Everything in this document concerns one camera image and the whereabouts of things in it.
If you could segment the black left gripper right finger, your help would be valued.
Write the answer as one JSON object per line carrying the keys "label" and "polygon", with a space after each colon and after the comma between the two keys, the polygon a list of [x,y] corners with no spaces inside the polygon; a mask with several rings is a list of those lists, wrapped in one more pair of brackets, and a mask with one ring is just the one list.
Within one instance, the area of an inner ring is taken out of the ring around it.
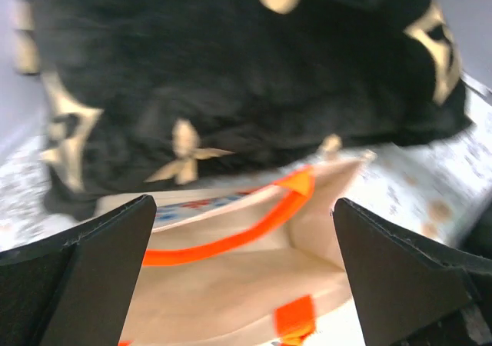
{"label": "black left gripper right finger", "polygon": [[364,341],[489,345],[491,260],[443,245],[341,198],[334,227]]}

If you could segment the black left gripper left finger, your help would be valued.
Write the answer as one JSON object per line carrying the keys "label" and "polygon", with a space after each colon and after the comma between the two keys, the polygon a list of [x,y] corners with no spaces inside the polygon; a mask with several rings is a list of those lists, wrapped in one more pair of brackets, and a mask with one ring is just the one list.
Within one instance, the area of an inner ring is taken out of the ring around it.
{"label": "black left gripper left finger", "polygon": [[154,224],[142,195],[1,253],[3,345],[117,345]]}

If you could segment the beige canvas tote bag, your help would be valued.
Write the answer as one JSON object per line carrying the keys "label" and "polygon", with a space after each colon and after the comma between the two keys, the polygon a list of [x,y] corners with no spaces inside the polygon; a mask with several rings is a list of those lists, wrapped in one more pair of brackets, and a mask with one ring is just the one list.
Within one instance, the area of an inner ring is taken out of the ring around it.
{"label": "beige canvas tote bag", "polygon": [[332,210],[371,160],[255,188],[156,191],[123,345],[301,345],[351,290]]}

